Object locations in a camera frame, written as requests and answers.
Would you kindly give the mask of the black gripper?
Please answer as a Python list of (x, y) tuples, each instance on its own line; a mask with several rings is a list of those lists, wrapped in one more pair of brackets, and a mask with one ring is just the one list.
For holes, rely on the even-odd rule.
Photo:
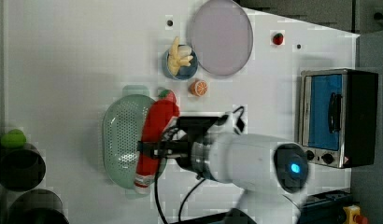
[(179, 132), (180, 129), (165, 130), (156, 144), (138, 141), (137, 150), (151, 159), (175, 159), (185, 170), (202, 170), (206, 132), (191, 129), (179, 139), (175, 139)]

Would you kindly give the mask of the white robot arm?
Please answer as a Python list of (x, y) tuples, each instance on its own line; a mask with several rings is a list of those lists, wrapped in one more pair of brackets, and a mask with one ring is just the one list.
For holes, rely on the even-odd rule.
[(174, 159), (203, 179), (241, 188), (223, 224), (298, 223), (309, 166), (296, 143), (254, 133), (205, 133), (140, 141), (138, 150), (152, 159)]

